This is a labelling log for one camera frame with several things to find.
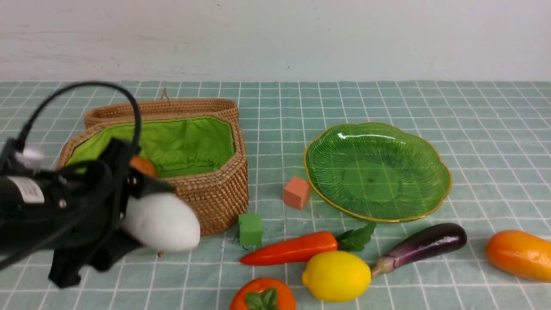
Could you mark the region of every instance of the orange mango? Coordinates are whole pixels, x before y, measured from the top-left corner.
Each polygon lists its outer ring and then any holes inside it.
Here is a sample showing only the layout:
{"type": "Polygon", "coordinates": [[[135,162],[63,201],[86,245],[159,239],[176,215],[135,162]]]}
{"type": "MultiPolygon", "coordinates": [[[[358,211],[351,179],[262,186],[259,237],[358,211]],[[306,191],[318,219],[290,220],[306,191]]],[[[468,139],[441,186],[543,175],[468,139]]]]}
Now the orange mango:
{"type": "Polygon", "coordinates": [[[532,234],[508,230],[494,234],[486,257],[495,267],[526,280],[551,282],[551,242],[532,234]]]}

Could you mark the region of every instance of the lemon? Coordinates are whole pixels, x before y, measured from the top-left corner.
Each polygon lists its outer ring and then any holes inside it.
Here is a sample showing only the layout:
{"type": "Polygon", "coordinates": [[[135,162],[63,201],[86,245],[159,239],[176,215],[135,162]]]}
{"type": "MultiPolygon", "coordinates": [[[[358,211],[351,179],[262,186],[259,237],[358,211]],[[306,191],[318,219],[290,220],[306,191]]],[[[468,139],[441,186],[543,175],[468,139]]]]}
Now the lemon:
{"type": "Polygon", "coordinates": [[[371,283],[369,266],[354,254],[329,251],[315,255],[302,274],[302,284],[327,302],[345,302],[362,295],[371,283]]]}

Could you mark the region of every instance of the green glass plate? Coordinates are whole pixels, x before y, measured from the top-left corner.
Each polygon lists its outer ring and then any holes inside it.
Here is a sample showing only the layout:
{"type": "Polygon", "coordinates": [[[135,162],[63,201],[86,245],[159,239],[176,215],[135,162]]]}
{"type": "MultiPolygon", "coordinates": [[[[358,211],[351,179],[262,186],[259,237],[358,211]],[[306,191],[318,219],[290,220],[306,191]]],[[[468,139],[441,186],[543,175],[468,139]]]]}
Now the green glass plate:
{"type": "Polygon", "coordinates": [[[388,124],[328,128],[304,153],[312,188],[330,205],[375,222],[406,222],[436,211],[452,177],[434,147],[388,124]]]}

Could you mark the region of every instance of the eggplant stem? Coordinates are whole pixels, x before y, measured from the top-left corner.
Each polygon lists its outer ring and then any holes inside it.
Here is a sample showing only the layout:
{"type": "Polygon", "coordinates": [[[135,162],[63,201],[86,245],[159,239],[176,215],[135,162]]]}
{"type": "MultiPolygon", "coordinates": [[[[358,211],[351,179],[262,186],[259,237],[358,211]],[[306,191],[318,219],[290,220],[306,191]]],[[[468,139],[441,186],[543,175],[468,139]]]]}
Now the eggplant stem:
{"type": "Polygon", "coordinates": [[[375,266],[371,269],[371,279],[376,279],[379,276],[385,274],[379,266],[375,266]]]}
{"type": "Polygon", "coordinates": [[[371,279],[375,279],[383,274],[388,274],[390,272],[393,272],[394,269],[394,262],[395,258],[390,256],[383,256],[381,257],[375,266],[371,268],[371,279]]]}

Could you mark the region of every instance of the basket handle loop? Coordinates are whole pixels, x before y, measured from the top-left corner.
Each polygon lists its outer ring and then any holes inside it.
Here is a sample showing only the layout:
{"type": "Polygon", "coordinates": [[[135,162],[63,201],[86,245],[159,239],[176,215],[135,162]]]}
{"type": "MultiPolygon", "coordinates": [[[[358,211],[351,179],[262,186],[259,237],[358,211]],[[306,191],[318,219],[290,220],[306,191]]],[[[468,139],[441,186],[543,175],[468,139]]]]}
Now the basket handle loop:
{"type": "Polygon", "coordinates": [[[163,93],[161,94],[161,98],[159,100],[162,100],[163,98],[166,98],[166,101],[170,102],[169,96],[166,94],[166,87],[163,88],[163,93]]]}

